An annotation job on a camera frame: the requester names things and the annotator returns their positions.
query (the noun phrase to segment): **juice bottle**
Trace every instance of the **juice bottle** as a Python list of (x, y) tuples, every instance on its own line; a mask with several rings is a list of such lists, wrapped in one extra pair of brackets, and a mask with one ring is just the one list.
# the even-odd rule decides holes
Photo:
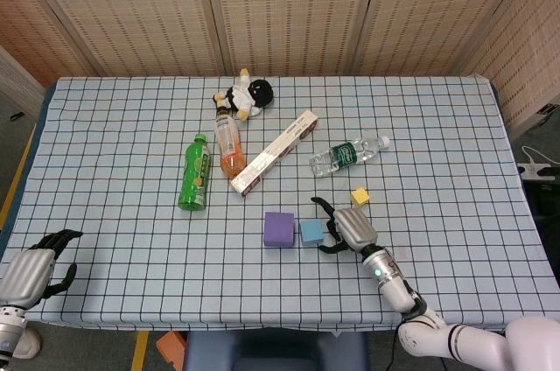
[(178, 207), (187, 211), (200, 211), (207, 203), (207, 184), (210, 172), (210, 151), (207, 137), (197, 133), (194, 142), (185, 152), (185, 174), (178, 196)]
[(245, 156), (239, 142), (239, 131), (234, 118), (225, 107), (216, 112), (216, 139), (220, 147), (220, 167), (229, 179), (245, 168)]

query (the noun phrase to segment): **purple cube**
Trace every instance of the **purple cube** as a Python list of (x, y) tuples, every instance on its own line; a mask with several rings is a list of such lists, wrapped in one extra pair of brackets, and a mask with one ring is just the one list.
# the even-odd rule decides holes
[(291, 247), (294, 245), (294, 214), (267, 212), (264, 214), (262, 242), (266, 247)]

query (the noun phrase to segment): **black and white plush toy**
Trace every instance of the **black and white plush toy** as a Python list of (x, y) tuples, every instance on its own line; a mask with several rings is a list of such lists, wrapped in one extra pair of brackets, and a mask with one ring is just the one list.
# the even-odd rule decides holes
[(266, 80), (251, 82), (247, 69), (241, 70), (239, 78), (227, 92), (220, 91), (213, 96), (216, 107), (237, 111), (237, 118), (241, 120), (261, 113), (273, 98), (272, 86)]

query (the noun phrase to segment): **woven wall panel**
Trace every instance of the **woven wall panel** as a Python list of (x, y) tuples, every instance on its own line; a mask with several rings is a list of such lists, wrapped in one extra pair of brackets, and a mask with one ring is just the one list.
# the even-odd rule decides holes
[(201, 0), (57, 0), (109, 75), (215, 75)]
[(37, 0), (0, 0), (0, 46), (44, 87), (88, 74)]
[(357, 74), (438, 75), (449, 72), (480, 20), (497, 0), (374, 0), (364, 27)]
[(463, 70), (500, 92), (513, 128), (560, 92), (560, 0), (510, 0)]
[(359, 0), (220, 0), (236, 72), (341, 74)]
[(0, 95), (33, 119), (39, 119), (45, 89), (0, 46)]

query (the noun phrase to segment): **orange object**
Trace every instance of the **orange object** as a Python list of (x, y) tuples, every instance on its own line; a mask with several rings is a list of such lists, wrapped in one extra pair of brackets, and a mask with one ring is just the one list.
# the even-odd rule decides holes
[(234, 118), (225, 107), (218, 108), (216, 139), (220, 147), (220, 167), (229, 179), (243, 171), (247, 163), (239, 141), (239, 131)]
[(186, 340), (179, 332), (167, 332), (156, 342), (156, 347), (165, 362), (173, 365), (175, 371), (183, 370)]

